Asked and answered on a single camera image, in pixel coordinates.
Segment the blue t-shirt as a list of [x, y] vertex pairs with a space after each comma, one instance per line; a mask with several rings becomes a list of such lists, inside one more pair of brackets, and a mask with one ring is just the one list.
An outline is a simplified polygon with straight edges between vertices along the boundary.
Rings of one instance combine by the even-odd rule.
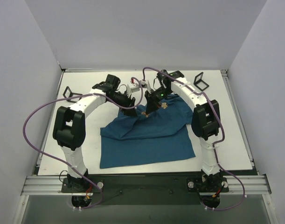
[[167, 107], [148, 116], [146, 106], [136, 108], [137, 116], [119, 112], [100, 129], [100, 168], [137, 166], [180, 161], [195, 157], [187, 125], [193, 112], [180, 97], [163, 100]]

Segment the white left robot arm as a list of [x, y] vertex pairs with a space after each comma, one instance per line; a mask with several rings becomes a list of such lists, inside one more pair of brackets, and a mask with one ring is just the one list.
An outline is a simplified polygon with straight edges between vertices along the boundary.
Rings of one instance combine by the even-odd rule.
[[118, 91], [120, 79], [114, 75], [107, 75], [106, 80], [94, 85], [89, 93], [82, 95], [77, 102], [68, 107], [57, 109], [53, 129], [53, 139], [64, 152], [65, 160], [69, 164], [68, 183], [78, 192], [85, 191], [89, 186], [86, 178], [88, 169], [83, 161], [82, 144], [86, 137], [86, 118], [100, 105], [112, 101], [117, 104], [127, 116], [135, 116], [135, 98], [132, 98], [132, 87], [139, 87], [131, 83], [125, 92]]

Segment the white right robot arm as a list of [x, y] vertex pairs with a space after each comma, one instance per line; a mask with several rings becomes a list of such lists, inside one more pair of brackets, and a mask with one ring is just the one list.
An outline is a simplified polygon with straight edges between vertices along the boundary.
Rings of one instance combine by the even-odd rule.
[[146, 88], [145, 98], [147, 101], [146, 114], [164, 108], [163, 99], [171, 93], [177, 94], [192, 110], [192, 131], [200, 140], [202, 151], [202, 172], [207, 176], [216, 175], [220, 172], [219, 160], [216, 156], [217, 136], [222, 133], [225, 139], [224, 128], [221, 124], [219, 104], [216, 100], [209, 100], [204, 92], [198, 93], [191, 83], [180, 71], [167, 73], [167, 71], [155, 70], [160, 87], [153, 90], [143, 73], [143, 86]]

